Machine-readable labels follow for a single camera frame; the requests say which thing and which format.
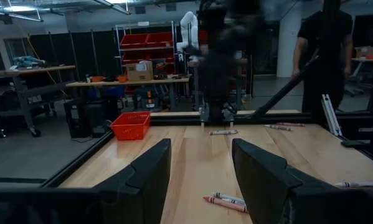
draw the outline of red crayon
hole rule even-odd
[[[296,124],[296,123],[279,122],[279,123],[276,123],[276,124],[277,125],[283,125],[283,126],[305,127],[305,124]]]
[[[238,210],[240,212],[248,213],[247,207],[245,205],[234,204],[234,203],[226,202],[222,199],[213,198],[213,197],[203,197],[203,199],[209,203],[214,203],[216,205],[221,205],[227,208]]]

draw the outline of crayon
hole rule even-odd
[[[235,204],[238,204],[238,205],[246,205],[246,204],[244,204],[242,202],[238,202],[238,201],[232,200],[232,199],[223,198],[223,200],[226,201],[226,202],[235,203]]]
[[[224,207],[227,207],[227,208],[238,210],[240,212],[248,213],[247,207],[245,205],[238,205],[238,204],[226,202],[226,201],[224,201],[222,199],[213,198],[213,197],[203,197],[203,199],[206,202],[209,202],[209,203],[214,203],[216,205],[221,205],[221,206],[224,206]]]
[[[272,129],[277,129],[277,130],[284,130],[284,131],[293,131],[292,128],[286,128],[282,126],[277,126],[277,125],[264,125],[266,128],[272,128]]]
[[[276,124],[277,125],[283,125],[283,126],[305,127],[305,124],[298,124],[298,123],[279,122],[279,123],[276,123]]]
[[[336,183],[337,187],[373,187],[373,182],[341,182]]]
[[[237,198],[237,197],[229,196],[229,195],[222,194],[222,193],[219,193],[219,192],[213,192],[213,193],[212,193],[212,196],[213,196],[213,197],[216,197],[216,198],[221,198],[221,199],[231,199],[231,200],[235,200],[236,202],[246,204],[246,203],[244,202],[244,200],[241,199],[241,198]]]
[[[237,130],[213,131],[213,132],[210,132],[210,135],[220,135],[220,134],[237,134]]]

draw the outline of wooden tabletop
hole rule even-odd
[[[74,65],[56,66],[49,68],[33,68],[33,69],[18,69],[18,70],[0,70],[0,77],[13,77],[18,75],[27,75],[32,73],[51,72],[57,70],[75,69]]]
[[[165,83],[187,83],[189,78],[181,79],[167,79],[167,80],[150,80],[150,81],[140,81],[140,82],[94,82],[94,83],[85,83],[85,82],[73,82],[69,83],[67,87],[83,87],[83,86],[113,86],[113,85],[150,85],[150,84],[165,84]]]
[[[172,145],[171,177],[163,224],[251,224],[249,215],[204,202],[213,191],[241,197],[231,157],[233,138],[242,138],[287,159],[289,165],[330,184],[373,181],[373,161],[318,125],[292,132],[237,125],[238,134],[210,136],[219,127],[150,127],[143,140],[113,138],[60,187],[93,187],[122,170],[163,138]]]

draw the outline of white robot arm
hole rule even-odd
[[[187,12],[185,16],[181,20],[181,34],[182,34],[182,42],[177,43],[176,47],[178,52],[183,53],[184,48],[189,45],[189,32],[187,30],[188,24],[191,25],[191,44],[196,49],[199,48],[199,26],[197,17],[193,14],[193,12]]]

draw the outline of workbench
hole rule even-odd
[[[73,69],[75,66],[59,66],[59,67],[49,67],[49,68],[33,68],[33,69],[18,69],[18,70],[0,70],[0,77],[11,78],[16,89],[17,97],[20,102],[20,108],[16,110],[0,111],[0,116],[24,116],[26,120],[27,127],[29,128],[31,134],[34,137],[40,136],[40,131],[34,127],[32,122],[31,110],[44,105],[52,104],[56,100],[51,101],[40,101],[37,103],[29,103],[29,98],[33,96],[43,95],[47,93],[53,93],[55,91],[64,90],[66,84],[70,82],[55,83],[53,85],[42,86],[38,88],[33,88],[27,90],[22,84],[22,77],[31,77],[35,75],[47,76],[49,72],[70,70],[70,79],[74,80]],[[0,127],[0,137],[6,137],[3,130]]]
[[[150,80],[150,81],[140,81],[140,82],[93,82],[93,83],[86,83],[86,82],[73,82],[69,83],[66,86],[67,87],[103,87],[103,86],[126,86],[126,85],[163,85],[168,84],[169,85],[169,100],[171,104],[171,108],[174,108],[175,103],[175,90],[174,90],[174,84],[175,83],[188,83],[189,78],[180,78],[180,79],[166,79],[166,80]]]
[[[237,75],[242,76],[242,65],[247,65],[247,59],[236,59],[237,62]],[[194,109],[199,110],[199,65],[200,62],[188,62],[187,66],[193,68],[193,77],[194,77]],[[236,86],[236,109],[241,110],[242,105],[242,86]]]
[[[93,187],[122,170],[163,138],[171,139],[172,147],[171,177],[161,220],[164,224],[251,223],[248,214],[202,199],[213,191],[242,197],[231,156],[234,138],[284,157],[289,165],[329,184],[373,181],[373,161],[361,152],[341,146],[339,138],[316,124],[292,128],[293,131],[280,131],[263,125],[235,125],[232,128],[153,126],[143,140],[117,141],[107,136],[108,142],[62,182],[60,188]],[[236,129],[238,134],[209,135],[219,129]]]

